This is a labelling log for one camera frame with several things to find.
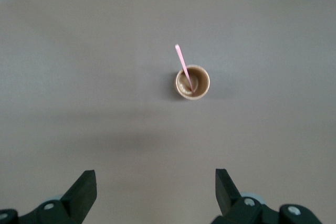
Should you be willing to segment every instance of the screw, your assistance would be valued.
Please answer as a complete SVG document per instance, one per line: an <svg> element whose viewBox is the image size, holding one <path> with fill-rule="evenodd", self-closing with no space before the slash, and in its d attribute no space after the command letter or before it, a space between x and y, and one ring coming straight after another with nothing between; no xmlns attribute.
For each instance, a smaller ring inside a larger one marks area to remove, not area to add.
<svg viewBox="0 0 336 224"><path fill-rule="evenodd" d="M4 213L0 215L0 220L6 219L8 217L8 214Z"/></svg>
<svg viewBox="0 0 336 224"><path fill-rule="evenodd" d="M248 206L251 206L251 207L253 207L255 205L254 201L250 198L245 199L244 203Z"/></svg>
<svg viewBox="0 0 336 224"><path fill-rule="evenodd" d="M46 205L44 206L44 210L49 210L49 209L53 208L54 206L55 206L54 203L46 204Z"/></svg>
<svg viewBox="0 0 336 224"><path fill-rule="evenodd" d="M301 211L299 210L299 208L294 207L294 206L288 207L288 211L293 215L300 215L301 214Z"/></svg>

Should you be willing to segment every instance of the cup rim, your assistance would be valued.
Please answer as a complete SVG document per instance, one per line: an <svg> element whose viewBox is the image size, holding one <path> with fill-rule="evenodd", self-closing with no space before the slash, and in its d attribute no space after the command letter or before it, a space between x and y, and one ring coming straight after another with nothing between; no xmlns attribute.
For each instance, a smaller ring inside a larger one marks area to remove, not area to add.
<svg viewBox="0 0 336 224"><path fill-rule="evenodd" d="M178 88L177 78L183 73L183 68L177 73L177 75L176 75L176 77L175 77L175 89L177 90L177 92L178 92L182 97L184 97L184 98L186 98L186 99L188 99L188 100L197 100L197 99L200 99L200 98L202 98L202 97L208 92L208 90L209 90L209 87L210 87L210 77L209 77L209 74L208 74L208 72L207 72L204 68L202 68L202 67L199 66L199 65L187 65L186 67L187 67L187 69L188 69L188 68L191 68L191 67L193 67L193 68L198 68L201 72L203 72L203 73L206 75L206 78L207 78L207 81L208 81L208 84L207 84L207 86L206 86L206 90L205 90L202 94L200 94L199 96L197 96L197 97L189 97L189 96L185 95L184 93L182 93L181 90Z"/></svg>

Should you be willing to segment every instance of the paper cup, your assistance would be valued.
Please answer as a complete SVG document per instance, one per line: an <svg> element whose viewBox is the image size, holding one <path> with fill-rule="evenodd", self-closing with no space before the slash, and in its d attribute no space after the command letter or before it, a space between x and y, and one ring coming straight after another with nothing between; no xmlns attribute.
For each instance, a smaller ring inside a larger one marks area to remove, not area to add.
<svg viewBox="0 0 336 224"><path fill-rule="evenodd" d="M189 100L197 100L202 98L208 92L210 86L210 78L204 68L197 65L188 65L187 70L191 83L194 88L194 93L191 92L189 82L181 69L175 78L175 89L177 92Z"/></svg>

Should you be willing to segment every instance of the pink straw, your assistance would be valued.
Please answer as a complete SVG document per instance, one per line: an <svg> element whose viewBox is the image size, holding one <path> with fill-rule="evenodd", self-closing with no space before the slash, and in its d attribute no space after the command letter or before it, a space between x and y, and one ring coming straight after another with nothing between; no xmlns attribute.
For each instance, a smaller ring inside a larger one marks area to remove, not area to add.
<svg viewBox="0 0 336 224"><path fill-rule="evenodd" d="M181 52L180 46L178 44L176 44L175 45L175 49L176 49L177 55L179 56L179 59L181 61L184 74L187 77L187 80L189 82L191 92L194 93L193 85L191 84L191 80L190 80L190 77L189 77L189 74L188 74L187 67L185 66L185 63L184 63L184 59L183 59L183 56L182 56L182 52Z"/></svg>

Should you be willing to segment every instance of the table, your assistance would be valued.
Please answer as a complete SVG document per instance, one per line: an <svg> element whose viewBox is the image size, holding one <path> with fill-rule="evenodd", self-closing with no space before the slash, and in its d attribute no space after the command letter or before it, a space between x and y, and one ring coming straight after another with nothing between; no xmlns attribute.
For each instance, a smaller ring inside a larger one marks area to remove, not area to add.
<svg viewBox="0 0 336 224"><path fill-rule="evenodd" d="M210 223L215 169L334 223L336 0L0 0L0 206L95 169L84 223ZM173 79L205 68L208 94Z"/></svg>

